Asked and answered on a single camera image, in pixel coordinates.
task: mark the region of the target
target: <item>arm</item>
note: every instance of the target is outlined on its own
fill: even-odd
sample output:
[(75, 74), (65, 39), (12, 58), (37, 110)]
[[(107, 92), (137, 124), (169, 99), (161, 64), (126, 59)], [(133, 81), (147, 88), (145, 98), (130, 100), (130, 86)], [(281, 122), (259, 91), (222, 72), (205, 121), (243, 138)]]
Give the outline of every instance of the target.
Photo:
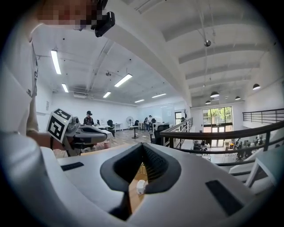
[[(36, 98), (33, 98), (30, 104), (30, 114), (27, 121), (27, 136), (34, 139), (40, 147), (50, 148), (51, 136), (48, 133), (39, 133), (39, 127), (36, 119)], [(53, 140), (53, 148), (65, 150), (61, 143)]]

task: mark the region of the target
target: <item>office chair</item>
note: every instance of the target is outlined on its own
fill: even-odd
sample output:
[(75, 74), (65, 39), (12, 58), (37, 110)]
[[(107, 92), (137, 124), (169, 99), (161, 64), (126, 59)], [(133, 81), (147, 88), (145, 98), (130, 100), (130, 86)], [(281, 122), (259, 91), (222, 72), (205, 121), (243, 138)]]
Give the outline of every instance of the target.
[(112, 135), (114, 136), (115, 130), (114, 130), (114, 125), (113, 125), (112, 120), (108, 120), (108, 121), (107, 121), (107, 125), (110, 126), (107, 130), (108, 130), (109, 132), (111, 132)]
[(169, 129), (170, 125), (160, 125), (158, 126), (157, 130), (154, 132), (155, 138), (152, 138), (152, 134), (150, 134), (151, 138), (151, 143), (152, 144), (157, 144), (157, 145), (162, 145), (162, 137), (160, 135), (161, 131), (164, 131), (166, 129)]

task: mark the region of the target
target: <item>doorway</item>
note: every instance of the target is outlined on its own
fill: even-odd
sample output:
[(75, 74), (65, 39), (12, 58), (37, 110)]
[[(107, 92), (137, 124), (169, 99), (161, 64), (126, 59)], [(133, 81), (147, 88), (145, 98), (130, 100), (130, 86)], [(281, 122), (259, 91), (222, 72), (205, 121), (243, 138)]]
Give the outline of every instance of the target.
[[(212, 127), (212, 132), (213, 133), (223, 133), (225, 132), (225, 127), (224, 126)], [(211, 146), (212, 147), (223, 147), (224, 140), (212, 140)]]

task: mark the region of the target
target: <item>tree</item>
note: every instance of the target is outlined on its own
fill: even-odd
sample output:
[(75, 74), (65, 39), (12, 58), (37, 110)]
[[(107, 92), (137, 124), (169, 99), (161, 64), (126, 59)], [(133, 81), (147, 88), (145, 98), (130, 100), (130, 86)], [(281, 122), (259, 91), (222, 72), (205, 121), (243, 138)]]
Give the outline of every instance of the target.
[(232, 108), (231, 107), (225, 107), (225, 108), (219, 108), (219, 109), (210, 109), (210, 111), (208, 111), (208, 117), (211, 118), (212, 117), (212, 122), (215, 122), (214, 118), (216, 116), (220, 116), (220, 119), (224, 120), (226, 119), (232, 119)]

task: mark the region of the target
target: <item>metal railing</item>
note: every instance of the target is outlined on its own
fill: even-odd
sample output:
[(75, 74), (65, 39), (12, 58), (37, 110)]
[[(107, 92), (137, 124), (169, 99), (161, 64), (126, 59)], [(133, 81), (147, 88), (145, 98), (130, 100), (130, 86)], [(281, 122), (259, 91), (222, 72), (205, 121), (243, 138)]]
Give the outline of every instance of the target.
[(263, 110), (253, 112), (243, 112), (243, 120), (273, 124), (284, 120), (284, 108), (275, 110)]
[[(193, 119), (189, 118), (174, 127), (164, 130), (163, 132), (189, 133), (190, 130), (192, 129), (192, 126), (193, 126)], [(166, 147), (181, 148), (183, 142), (184, 139), (176, 139), (176, 138), (166, 139), (166, 137), (163, 137), (162, 145)]]
[[(168, 140), (167, 143), (164, 145), (169, 146), (171, 148), (192, 153), (192, 154), (233, 154), (233, 153), (245, 153), (253, 150), (258, 150), (260, 148), (263, 148), (264, 151), (268, 150), (268, 147), (271, 145), (274, 145), (276, 143), (279, 143), (281, 141), (284, 141), (284, 137), (279, 138), (274, 141), (270, 141), (270, 132), (275, 131), (281, 128), (284, 128), (284, 121), (280, 121), (278, 123), (266, 125), (259, 128), (254, 129), (245, 129), (245, 130), (239, 130), (239, 131), (233, 131), (233, 132), (225, 132), (225, 133), (191, 133), (189, 131), (184, 132), (182, 129), (185, 127), (184, 123), (167, 129), (165, 131), (160, 132), (160, 135), (163, 136), (164, 141)], [(181, 130), (175, 132), (174, 130), (177, 128), (181, 128)], [(265, 137), (265, 143), (259, 146), (252, 146), (247, 147), (244, 149), (238, 149), (238, 150), (226, 150), (226, 151), (200, 151), (200, 150), (189, 150), (189, 149), (182, 149), (181, 145), (183, 144), (184, 140), (218, 140), (218, 139), (235, 139), (235, 138), (244, 138), (244, 137), (251, 137), (255, 135), (261, 135), (266, 134)], [(236, 165), (243, 165), (243, 164), (249, 164), (253, 163), (254, 160), (248, 160), (248, 161), (239, 161), (239, 162), (230, 162), (230, 163), (219, 163), (218, 166), (236, 166)], [(233, 176), (241, 176), (241, 175), (247, 175), (250, 171), (246, 172), (239, 172), (232, 174)]]

